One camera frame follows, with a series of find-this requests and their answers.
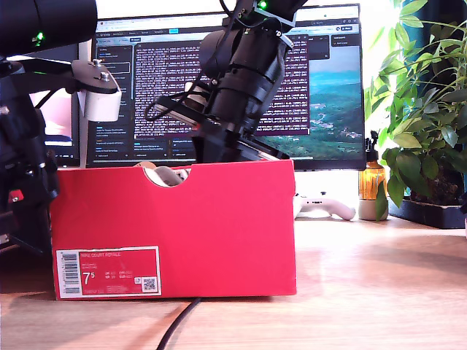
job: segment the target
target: wooden desk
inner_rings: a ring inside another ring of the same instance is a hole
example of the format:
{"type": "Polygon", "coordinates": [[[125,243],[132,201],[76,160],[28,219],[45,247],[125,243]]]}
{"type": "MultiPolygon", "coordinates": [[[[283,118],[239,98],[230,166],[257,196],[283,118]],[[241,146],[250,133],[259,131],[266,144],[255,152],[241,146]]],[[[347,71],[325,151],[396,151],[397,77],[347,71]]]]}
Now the wooden desk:
{"type": "MultiPolygon", "coordinates": [[[[464,230],[300,219],[296,241],[296,296],[206,300],[168,349],[467,349],[464,230]]],[[[44,264],[0,266],[2,350],[155,349],[187,305],[56,302],[44,264]]]]}

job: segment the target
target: red shoebox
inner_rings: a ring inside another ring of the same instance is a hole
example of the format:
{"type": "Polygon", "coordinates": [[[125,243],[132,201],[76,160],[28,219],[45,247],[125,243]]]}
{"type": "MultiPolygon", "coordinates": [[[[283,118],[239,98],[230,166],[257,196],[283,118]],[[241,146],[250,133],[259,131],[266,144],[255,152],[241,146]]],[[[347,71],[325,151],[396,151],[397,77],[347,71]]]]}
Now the red shoebox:
{"type": "Polygon", "coordinates": [[[51,207],[61,300],[296,294],[292,160],[60,171],[51,207]]]}

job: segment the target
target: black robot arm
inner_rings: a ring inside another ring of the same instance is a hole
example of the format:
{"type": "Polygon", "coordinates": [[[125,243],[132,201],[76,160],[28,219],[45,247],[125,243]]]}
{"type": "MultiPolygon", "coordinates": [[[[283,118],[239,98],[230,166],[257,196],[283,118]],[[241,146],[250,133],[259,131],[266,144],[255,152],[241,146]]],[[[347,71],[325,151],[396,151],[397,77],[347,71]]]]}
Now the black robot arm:
{"type": "Polygon", "coordinates": [[[201,73],[209,84],[190,86],[181,99],[162,97],[147,120],[164,115],[196,128],[198,163],[236,162],[287,155],[255,140],[260,119],[285,76],[285,59],[293,43],[284,35],[296,24],[306,0],[238,0],[223,31],[201,43],[201,73]]]}
{"type": "Polygon", "coordinates": [[[40,106],[33,106],[29,95],[50,91],[42,104],[61,88],[70,94],[120,92],[99,62],[6,57],[87,41],[96,26],[96,0],[0,1],[5,34],[0,37],[0,248],[8,243],[35,252],[51,248],[48,206],[59,193],[57,165],[45,145],[40,106]]]}

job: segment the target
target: size number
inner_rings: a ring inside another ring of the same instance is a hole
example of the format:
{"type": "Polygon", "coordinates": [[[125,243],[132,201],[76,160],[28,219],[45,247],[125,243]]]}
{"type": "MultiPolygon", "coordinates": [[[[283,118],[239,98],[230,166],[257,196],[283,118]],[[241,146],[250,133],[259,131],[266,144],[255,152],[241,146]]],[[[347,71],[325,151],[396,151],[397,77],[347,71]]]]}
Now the size number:
{"type": "Polygon", "coordinates": [[[85,285],[88,285],[89,278],[94,279],[96,277],[94,272],[83,272],[82,275],[85,277],[85,285]]]}

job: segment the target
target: black cable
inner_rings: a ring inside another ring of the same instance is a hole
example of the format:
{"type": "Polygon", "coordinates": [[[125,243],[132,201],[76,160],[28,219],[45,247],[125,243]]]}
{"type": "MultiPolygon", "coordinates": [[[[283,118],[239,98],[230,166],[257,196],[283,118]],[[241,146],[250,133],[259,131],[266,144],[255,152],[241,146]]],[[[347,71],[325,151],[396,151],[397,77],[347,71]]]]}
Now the black cable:
{"type": "MultiPolygon", "coordinates": [[[[237,2],[236,5],[235,5],[235,9],[233,10],[233,12],[237,13],[238,12],[238,7],[239,7],[240,3],[237,2]]],[[[222,38],[222,40],[220,41],[219,45],[217,46],[217,49],[214,51],[214,53],[212,54],[211,58],[207,61],[206,63],[206,66],[209,66],[211,64],[212,61],[214,61],[216,58],[217,58],[217,54],[220,52],[220,49],[222,49],[222,47],[224,46],[225,42],[227,41],[227,38],[228,36],[230,35],[230,33],[232,32],[232,28],[234,26],[234,21],[231,20],[231,22],[228,24],[228,27],[225,31],[225,34],[224,34],[224,37],[222,38]]],[[[159,120],[161,119],[162,117],[166,116],[168,113],[172,112],[176,107],[178,106],[181,106],[182,103],[188,98],[188,96],[196,89],[196,87],[198,86],[198,83],[201,81],[201,78],[203,77],[204,75],[204,71],[205,69],[201,69],[201,71],[199,72],[198,76],[196,77],[196,80],[195,82],[191,85],[190,89],[188,91],[186,91],[185,93],[183,93],[182,97],[180,100],[177,101],[177,103],[172,107],[172,108],[169,108],[167,109],[166,111],[160,113],[159,115],[156,115],[155,117],[150,117],[149,116],[149,112],[151,109],[154,108],[154,106],[156,104],[158,104],[157,101],[154,101],[152,102],[145,110],[144,110],[144,118],[148,121],[148,122],[154,122],[156,120],[159,120]]]]}
{"type": "Polygon", "coordinates": [[[224,12],[229,16],[230,18],[232,17],[232,12],[227,8],[227,5],[225,4],[224,0],[219,0],[220,6],[222,6],[224,12]]]}
{"type": "Polygon", "coordinates": [[[168,330],[166,331],[166,334],[163,335],[161,342],[159,343],[159,346],[156,350],[164,350],[167,346],[167,343],[170,340],[170,337],[172,334],[174,334],[174,331],[178,327],[181,321],[201,302],[201,298],[198,297],[196,298],[185,310],[182,311],[180,315],[175,319],[175,321],[172,322],[168,330]]]}
{"type": "Polygon", "coordinates": [[[42,108],[42,106],[45,105],[47,101],[53,96],[54,93],[56,93],[58,90],[52,90],[50,91],[34,108],[39,109],[42,108]]]}
{"type": "MultiPolygon", "coordinates": [[[[220,1],[220,4],[222,6],[222,8],[224,9],[225,13],[228,14],[228,16],[230,18],[232,18],[235,14],[238,12],[238,7],[239,7],[239,2],[236,3],[236,6],[235,6],[235,9],[233,10],[233,12],[230,12],[227,8],[227,6],[225,5],[225,2],[224,0],[219,0],[220,1]]],[[[281,22],[277,19],[277,18],[274,18],[274,17],[270,17],[270,18],[266,18],[265,20],[262,20],[261,22],[258,22],[258,23],[255,23],[251,26],[243,23],[240,19],[238,18],[235,18],[235,20],[237,22],[239,22],[242,26],[244,26],[245,28],[249,28],[249,29],[254,29],[254,28],[257,28],[258,26],[261,26],[269,21],[277,21],[279,23],[279,28],[280,28],[280,31],[282,31],[282,24],[281,22]]],[[[222,40],[220,41],[219,45],[217,46],[217,49],[214,51],[214,53],[212,54],[211,58],[207,61],[206,65],[205,66],[209,66],[211,64],[211,62],[213,60],[216,59],[218,53],[220,52],[220,49],[222,49],[223,45],[225,44],[225,42],[227,41],[227,38],[228,36],[230,35],[230,33],[232,32],[232,28],[234,26],[234,23],[235,23],[235,20],[231,20],[231,22],[228,24],[228,27],[227,29],[225,30],[225,34],[224,34],[224,37],[222,38],[222,40]]],[[[157,101],[153,101],[151,104],[149,104],[149,106],[146,107],[146,109],[144,110],[144,118],[148,121],[148,122],[155,122],[156,120],[159,120],[161,119],[162,117],[165,117],[166,115],[168,115],[170,112],[173,112],[175,108],[177,108],[178,106],[181,106],[182,103],[184,101],[186,101],[186,99],[188,98],[189,95],[192,95],[193,94],[193,91],[196,89],[196,87],[198,86],[199,82],[201,81],[201,78],[203,77],[204,75],[204,72],[205,72],[205,69],[202,69],[198,76],[196,77],[196,80],[195,82],[191,85],[190,89],[184,93],[180,93],[180,94],[176,94],[174,96],[169,96],[171,98],[175,98],[176,97],[180,97],[180,100],[178,100],[176,102],[175,105],[173,105],[172,108],[169,108],[167,110],[165,110],[164,112],[161,112],[159,113],[158,115],[154,116],[154,117],[150,117],[149,116],[149,112],[151,111],[151,109],[154,108],[154,106],[156,104],[158,104],[157,101]]]]}

